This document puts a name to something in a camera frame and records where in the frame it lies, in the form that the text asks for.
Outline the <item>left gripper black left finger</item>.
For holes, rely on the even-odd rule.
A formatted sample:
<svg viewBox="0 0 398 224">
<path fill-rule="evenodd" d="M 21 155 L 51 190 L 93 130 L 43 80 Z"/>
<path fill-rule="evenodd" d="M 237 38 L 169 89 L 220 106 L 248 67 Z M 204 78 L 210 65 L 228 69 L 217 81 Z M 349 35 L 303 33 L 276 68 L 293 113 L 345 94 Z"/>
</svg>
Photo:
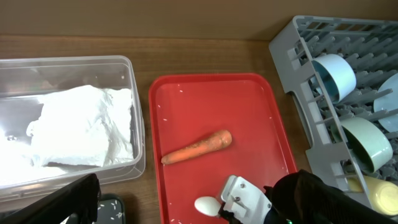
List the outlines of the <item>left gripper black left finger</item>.
<svg viewBox="0 0 398 224">
<path fill-rule="evenodd" d="M 93 223 L 98 218 L 101 197 L 96 174 L 88 174 L 35 203 L 1 219 L 3 224 L 61 223 L 75 214 L 77 223 Z"/>
</svg>

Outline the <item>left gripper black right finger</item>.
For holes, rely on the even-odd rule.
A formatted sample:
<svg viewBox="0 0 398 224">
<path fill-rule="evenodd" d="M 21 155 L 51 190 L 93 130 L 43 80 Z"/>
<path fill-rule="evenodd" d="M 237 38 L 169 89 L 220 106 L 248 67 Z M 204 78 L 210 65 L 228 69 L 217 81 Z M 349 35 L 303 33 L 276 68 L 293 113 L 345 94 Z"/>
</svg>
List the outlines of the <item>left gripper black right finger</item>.
<svg viewBox="0 0 398 224">
<path fill-rule="evenodd" d="M 396 223 L 305 170 L 286 175 L 270 191 L 277 213 L 292 223 Z"/>
</svg>

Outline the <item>yellow cup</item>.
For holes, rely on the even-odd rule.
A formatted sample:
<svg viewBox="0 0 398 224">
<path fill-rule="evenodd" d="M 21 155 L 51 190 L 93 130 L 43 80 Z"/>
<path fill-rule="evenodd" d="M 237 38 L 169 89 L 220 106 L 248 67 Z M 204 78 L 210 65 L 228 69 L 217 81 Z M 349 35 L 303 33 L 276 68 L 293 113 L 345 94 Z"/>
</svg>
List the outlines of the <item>yellow cup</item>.
<svg viewBox="0 0 398 224">
<path fill-rule="evenodd" d="M 375 211 L 389 216 L 397 215 L 398 189 L 396 184 L 364 176 L 369 190 L 369 200 Z"/>
</svg>

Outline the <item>white plastic spoon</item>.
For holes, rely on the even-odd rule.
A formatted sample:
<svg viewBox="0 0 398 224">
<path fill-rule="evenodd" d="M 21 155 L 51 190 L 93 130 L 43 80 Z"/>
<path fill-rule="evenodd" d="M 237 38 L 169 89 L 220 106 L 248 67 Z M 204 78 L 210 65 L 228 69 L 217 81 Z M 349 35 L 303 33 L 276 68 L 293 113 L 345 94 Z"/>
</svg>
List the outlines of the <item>white plastic spoon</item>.
<svg viewBox="0 0 398 224">
<path fill-rule="evenodd" d="M 194 206 L 197 211 L 209 217 L 217 217 L 221 208 L 219 201 L 209 196 L 197 198 L 194 202 Z"/>
</svg>

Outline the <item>green bowl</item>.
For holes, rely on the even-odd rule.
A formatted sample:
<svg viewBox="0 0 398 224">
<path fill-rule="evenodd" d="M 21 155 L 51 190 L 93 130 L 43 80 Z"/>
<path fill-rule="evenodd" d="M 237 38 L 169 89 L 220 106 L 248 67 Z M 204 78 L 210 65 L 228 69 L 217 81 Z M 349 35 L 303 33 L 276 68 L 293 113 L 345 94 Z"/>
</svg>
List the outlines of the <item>green bowl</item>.
<svg viewBox="0 0 398 224">
<path fill-rule="evenodd" d="M 392 159 L 393 149 L 388 138 L 372 122 L 355 117 L 340 123 L 362 171 L 375 173 Z"/>
</svg>

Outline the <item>orange carrot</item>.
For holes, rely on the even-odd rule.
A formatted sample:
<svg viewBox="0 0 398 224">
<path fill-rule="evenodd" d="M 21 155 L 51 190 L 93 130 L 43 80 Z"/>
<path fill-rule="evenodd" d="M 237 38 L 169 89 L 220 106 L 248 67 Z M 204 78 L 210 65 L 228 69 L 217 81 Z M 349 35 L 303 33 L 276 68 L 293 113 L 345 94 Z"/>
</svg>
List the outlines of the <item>orange carrot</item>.
<svg viewBox="0 0 398 224">
<path fill-rule="evenodd" d="M 196 157 L 224 149 L 228 147 L 232 141 L 233 137 L 229 131 L 217 131 L 206 139 L 202 139 L 190 146 L 163 156 L 161 158 L 161 163 L 163 165 L 169 165 L 194 159 Z"/>
</svg>

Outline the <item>light blue bowl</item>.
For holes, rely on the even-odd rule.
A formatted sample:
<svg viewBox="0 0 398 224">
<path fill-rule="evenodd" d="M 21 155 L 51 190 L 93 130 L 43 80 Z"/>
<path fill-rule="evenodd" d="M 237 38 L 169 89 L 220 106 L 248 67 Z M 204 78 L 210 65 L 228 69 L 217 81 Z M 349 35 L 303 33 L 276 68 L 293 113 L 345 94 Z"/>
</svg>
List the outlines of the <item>light blue bowl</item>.
<svg viewBox="0 0 398 224">
<path fill-rule="evenodd" d="M 356 87 L 356 77 L 349 63 L 337 54 L 327 54 L 313 59 L 333 104 L 341 102 Z"/>
</svg>

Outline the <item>light blue plate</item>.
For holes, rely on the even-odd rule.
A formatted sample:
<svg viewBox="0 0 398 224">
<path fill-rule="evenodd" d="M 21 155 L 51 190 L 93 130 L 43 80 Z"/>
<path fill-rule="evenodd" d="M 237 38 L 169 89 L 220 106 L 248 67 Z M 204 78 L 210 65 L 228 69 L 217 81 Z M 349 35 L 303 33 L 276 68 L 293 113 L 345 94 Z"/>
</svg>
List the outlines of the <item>light blue plate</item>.
<svg viewBox="0 0 398 224">
<path fill-rule="evenodd" d="M 392 114 L 392 111 L 397 109 L 397 74 L 387 79 L 378 92 L 384 90 L 392 90 L 392 92 L 374 100 L 374 112 L 386 110 L 389 116 L 378 121 L 386 131 L 397 132 L 397 114 Z"/>
</svg>

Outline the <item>grey dishwasher rack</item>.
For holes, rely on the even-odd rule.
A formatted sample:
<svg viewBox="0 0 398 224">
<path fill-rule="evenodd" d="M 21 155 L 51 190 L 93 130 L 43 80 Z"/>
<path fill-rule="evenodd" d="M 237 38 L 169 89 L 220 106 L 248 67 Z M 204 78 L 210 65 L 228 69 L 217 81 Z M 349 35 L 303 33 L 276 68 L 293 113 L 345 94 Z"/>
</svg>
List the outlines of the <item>grey dishwasher rack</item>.
<svg viewBox="0 0 398 224">
<path fill-rule="evenodd" d="M 397 74 L 397 22 L 295 16 L 270 42 L 269 50 L 305 128 L 312 172 L 373 209 L 364 176 L 397 186 L 397 132 L 386 131 L 378 121 L 388 112 L 373 108 L 374 100 L 392 92 L 378 89 Z M 332 103 L 312 63 L 327 54 L 343 57 L 356 77 L 355 89 L 337 104 Z M 392 159 L 375 173 L 360 169 L 341 126 L 341 121 L 355 117 L 372 122 L 392 146 Z"/>
</svg>

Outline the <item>black tray bin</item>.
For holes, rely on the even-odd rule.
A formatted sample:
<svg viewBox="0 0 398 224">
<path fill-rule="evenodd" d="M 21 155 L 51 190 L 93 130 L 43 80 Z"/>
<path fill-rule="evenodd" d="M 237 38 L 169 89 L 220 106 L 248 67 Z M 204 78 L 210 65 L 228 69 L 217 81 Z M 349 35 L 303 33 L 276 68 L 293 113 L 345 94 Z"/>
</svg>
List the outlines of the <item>black tray bin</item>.
<svg viewBox="0 0 398 224">
<path fill-rule="evenodd" d="M 77 205 L 81 205 L 80 213 L 73 213 L 61 224 L 126 224 L 124 202 L 115 194 L 105 194 L 100 198 L 76 199 Z M 97 206 L 96 221 L 89 217 L 89 208 Z"/>
</svg>

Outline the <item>clear plastic bin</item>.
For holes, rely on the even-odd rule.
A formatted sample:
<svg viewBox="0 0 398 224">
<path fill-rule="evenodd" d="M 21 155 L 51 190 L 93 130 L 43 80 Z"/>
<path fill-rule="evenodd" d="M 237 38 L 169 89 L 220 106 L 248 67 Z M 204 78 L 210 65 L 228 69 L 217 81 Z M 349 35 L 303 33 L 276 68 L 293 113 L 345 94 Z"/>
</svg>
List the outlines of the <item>clear plastic bin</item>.
<svg viewBox="0 0 398 224">
<path fill-rule="evenodd" d="M 124 56 L 1 60 L 1 205 L 25 205 L 94 173 L 145 169 L 145 130 Z"/>
</svg>

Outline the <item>red serving tray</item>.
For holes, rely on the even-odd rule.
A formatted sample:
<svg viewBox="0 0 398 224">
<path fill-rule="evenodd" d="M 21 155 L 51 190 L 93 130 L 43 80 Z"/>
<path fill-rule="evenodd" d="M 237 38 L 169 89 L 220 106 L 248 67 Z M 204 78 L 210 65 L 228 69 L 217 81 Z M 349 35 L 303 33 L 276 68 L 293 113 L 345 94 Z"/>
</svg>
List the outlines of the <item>red serving tray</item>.
<svg viewBox="0 0 398 224">
<path fill-rule="evenodd" d="M 217 197 L 231 175 L 263 189 L 297 170 L 270 84 L 254 73 L 169 75 L 149 90 L 162 223 L 218 223 L 194 207 Z M 225 129 L 219 151 L 164 165 L 163 156 Z"/>
</svg>

